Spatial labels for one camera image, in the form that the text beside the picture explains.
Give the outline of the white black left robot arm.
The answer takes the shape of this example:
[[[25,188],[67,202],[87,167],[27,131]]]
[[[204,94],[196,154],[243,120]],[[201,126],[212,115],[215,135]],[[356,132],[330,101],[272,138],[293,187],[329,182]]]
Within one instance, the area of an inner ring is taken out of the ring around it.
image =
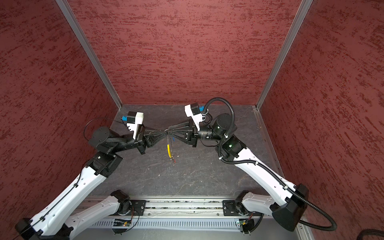
[[[99,220],[118,214],[133,218],[139,208],[121,190],[113,191],[101,203],[74,214],[74,210],[123,160],[119,152],[138,149],[142,153],[168,136],[168,132],[139,127],[139,133],[119,135],[108,127],[94,131],[89,144],[96,149],[79,175],[48,206],[32,218],[23,218],[15,226],[24,240],[72,240]]]

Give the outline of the yellow capped key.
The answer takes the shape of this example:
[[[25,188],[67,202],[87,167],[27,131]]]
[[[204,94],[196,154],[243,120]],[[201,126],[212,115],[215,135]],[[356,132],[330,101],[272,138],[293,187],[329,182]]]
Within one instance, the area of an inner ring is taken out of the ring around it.
[[[169,144],[167,144],[167,150],[168,150],[168,156],[171,159],[172,158],[172,150],[171,150],[171,146]]]

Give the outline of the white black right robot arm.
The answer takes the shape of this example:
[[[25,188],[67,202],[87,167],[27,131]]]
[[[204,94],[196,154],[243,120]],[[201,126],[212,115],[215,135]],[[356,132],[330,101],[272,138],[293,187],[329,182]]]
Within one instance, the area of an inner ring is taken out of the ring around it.
[[[271,197],[271,201],[262,201],[251,192],[242,192],[237,198],[238,211],[243,215],[249,212],[270,215],[284,229],[294,231],[308,207],[308,188],[291,183],[265,165],[234,135],[236,129],[232,116],[221,114],[213,125],[202,124],[199,117],[192,117],[185,123],[170,126],[168,133],[189,145],[197,140],[218,141],[219,159],[247,173]]]

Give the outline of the silver keyring with keys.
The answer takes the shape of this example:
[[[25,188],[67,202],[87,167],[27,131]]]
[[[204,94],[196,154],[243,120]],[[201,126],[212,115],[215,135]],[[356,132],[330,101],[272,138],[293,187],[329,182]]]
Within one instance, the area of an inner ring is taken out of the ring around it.
[[[169,131],[168,129],[166,129],[165,131],[168,132],[168,135],[167,135],[167,144],[169,144],[169,145],[171,146],[171,150],[172,150],[172,158],[171,158],[171,159],[169,158],[169,159],[171,160],[171,162],[172,162],[173,164],[175,164],[175,163],[176,163],[176,159],[175,159],[174,154],[173,154],[173,143],[172,143],[173,139],[171,139],[171,137],[169,137],[170,131]]]

